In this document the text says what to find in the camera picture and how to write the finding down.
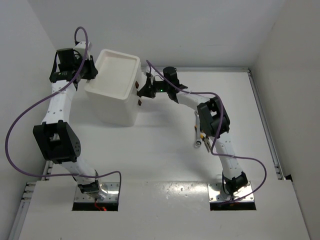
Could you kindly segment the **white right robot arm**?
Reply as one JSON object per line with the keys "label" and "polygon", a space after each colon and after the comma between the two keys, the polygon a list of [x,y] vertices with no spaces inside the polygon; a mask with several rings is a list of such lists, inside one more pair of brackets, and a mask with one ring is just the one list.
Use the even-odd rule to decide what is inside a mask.
{"label": "white right robot arm", "polygon": [[167,93],[177,104],[195,111],[197,134],[204,133],[212,141],[211,148],[216,150],[222,165],[222,185],[226,194],[234,193],[248,183],[247,176],[235,156],[230,135],[230,118],[221,99],[204,96],[204,92],[191,91],[180,83],[177,69],[169,66],[160,73],[153,66],[146,72],[145,85],[138,91],[139,97],[155,98],[157,93]]}

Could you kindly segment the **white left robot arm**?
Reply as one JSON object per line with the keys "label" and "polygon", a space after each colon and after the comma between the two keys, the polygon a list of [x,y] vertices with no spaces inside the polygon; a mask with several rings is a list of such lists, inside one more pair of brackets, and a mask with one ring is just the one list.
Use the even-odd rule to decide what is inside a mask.
{"label": "white left robot arm", "polygon": [[75,43],[73,48],[56,51],[49,76],[53,97],[40,125],[33,135],[45,160],[65,168],[82,194],[104,201],[108,189],[97,179],[98,172],[81,157],[81,143],[69,124],[72,100],[80,80],[92,80],[98,74],[90,44]]}

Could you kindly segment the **white drawer cabinet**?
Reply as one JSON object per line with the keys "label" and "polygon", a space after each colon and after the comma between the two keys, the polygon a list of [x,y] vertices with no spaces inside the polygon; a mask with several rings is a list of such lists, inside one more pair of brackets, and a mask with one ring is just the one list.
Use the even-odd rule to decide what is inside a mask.
{"label": "white drawer cabinet", "polygon": [[131,127],[140,110],[138,88],[143,83],[140,58],[103,49],[96,62],[98,74],[84,90],[97,118],[103,123]]}

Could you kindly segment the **silver ratchet wrench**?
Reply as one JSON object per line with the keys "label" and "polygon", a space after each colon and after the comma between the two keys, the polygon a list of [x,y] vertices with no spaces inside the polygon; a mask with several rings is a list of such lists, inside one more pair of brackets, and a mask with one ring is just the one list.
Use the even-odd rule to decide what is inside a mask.
{"label": "silver ratchet wrench", "polygon": [[202,138],[201,138],[201,129],[200,129],[200,117],[199,114],[195,111],[195,141],[194,147],[199,148],[202,145]]}

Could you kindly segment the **green yellow long-nose pliers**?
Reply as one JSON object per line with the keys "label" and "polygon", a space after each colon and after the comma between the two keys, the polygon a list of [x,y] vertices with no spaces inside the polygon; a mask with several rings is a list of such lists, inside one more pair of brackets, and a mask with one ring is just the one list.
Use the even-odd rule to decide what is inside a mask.
{"label": "green yellow long-nose pliers", "polygon": [[204,145],[205,145],[205,147],[206,147],[207,152],[210,153],[210,152],[211,152],[210,138],[207,137],[207,136],[203,136],[203,137],[202,137],[202,140],[203,140],[203,142],[204,142]]}

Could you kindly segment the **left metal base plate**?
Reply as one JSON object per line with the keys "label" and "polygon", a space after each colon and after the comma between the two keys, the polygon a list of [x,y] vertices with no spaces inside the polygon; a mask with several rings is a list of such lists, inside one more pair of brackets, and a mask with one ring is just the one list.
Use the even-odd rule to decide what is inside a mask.
{"label": "left metal base plate", "polygon": [[115,204],[119,199],[119,183],[118,182],[102,182],[100,184],[101,191],[97,195],[82,193],[77,187],[74,195],[75,203],[98,203]]}

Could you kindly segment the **metal base plate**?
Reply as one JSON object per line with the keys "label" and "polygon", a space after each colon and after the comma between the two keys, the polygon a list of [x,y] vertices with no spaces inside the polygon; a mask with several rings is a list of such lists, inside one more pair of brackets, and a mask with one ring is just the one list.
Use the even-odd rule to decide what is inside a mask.
{"label": "metal base plate", "polygon": [[247,185],[241,187],[238,191],[233,193],[233,197],[223,191],[221,182],[209,183],[208,197],[210,203],[222,203],[232,201],[240,198],[240,203],[253,203],[255,201],[254,194],[252,193],[252,185],[249,181]]}
{"label": "metal base plate", "polygon": [[101,191],[97,195],[82,193],[77,187],[74,195],[75,203],[98,203],[115,204],[119,199],[119,183],[118,182],[102,182],[100,184]]}

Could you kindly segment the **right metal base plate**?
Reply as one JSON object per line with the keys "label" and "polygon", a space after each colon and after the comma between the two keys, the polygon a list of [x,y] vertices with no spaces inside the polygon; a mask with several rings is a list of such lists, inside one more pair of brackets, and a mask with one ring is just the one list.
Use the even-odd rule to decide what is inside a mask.
{"label": "right metal base plate", "polygon": [[252,193],[252,185],[249,181],[247,185],[241,187],[238,191],[233,193],[233,197],[223,191],[221,182],[209,183],[208,197],[210,203],[222,203],[232,201],[240,198],[240,203],[253,203],[255,201],[254,194]]}

